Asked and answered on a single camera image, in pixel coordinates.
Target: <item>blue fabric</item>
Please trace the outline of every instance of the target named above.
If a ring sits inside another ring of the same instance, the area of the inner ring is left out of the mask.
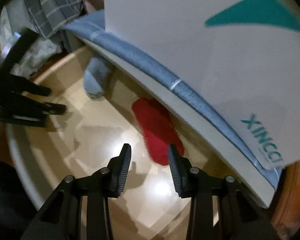
[[[119,56],[154,78],[164,87],[170,89],[226,136],[257,168],[272,187],[275,190],[277,189],[282,169],[264,169],[232,127],[201,96],[181,81],[177,75],[140,49],[107,33],[105,31],[103,10],[78,18],[65,25],[64,28]]]
[[[99,98],[104,94],[114,66],[101,55],[95,54],[83,75],[83,88],[91,98]]]

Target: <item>gray checkered fabric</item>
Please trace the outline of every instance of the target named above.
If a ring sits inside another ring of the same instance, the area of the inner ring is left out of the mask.
[[[37,32],[48,39],[82,11],[82,0],[25,0]]]

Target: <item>beige container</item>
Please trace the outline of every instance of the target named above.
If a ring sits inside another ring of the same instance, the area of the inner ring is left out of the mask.
[[[119,199],[109,200],[114,239],[185,239],[190,200],[178,197],[169,167],[150,159],[131,110],[135,100],[151,95],[116,69],[105,97],[91,100],[83,90],[82,76],[92,53],[88,47],[80,48],[36,80],[50,87],[53,95],[35,99],[67,105],[64,116],[51,116],[46,129],[9,125],[9,146],[22,183],[38,209],[66,175],[91,175],[129,143],[132,159],[125,191]],[[171,117],[193,166],[221,178],[233,174],[200,136]]]

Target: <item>red cloth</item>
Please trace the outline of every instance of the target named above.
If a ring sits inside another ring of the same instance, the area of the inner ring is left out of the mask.
[[[185,148],[171,123],[169,111],[156,99],[139,98],[132,104],[146,141],[149,154],[154,162],[168,165],[168,146],[175,144],[181,156]]]

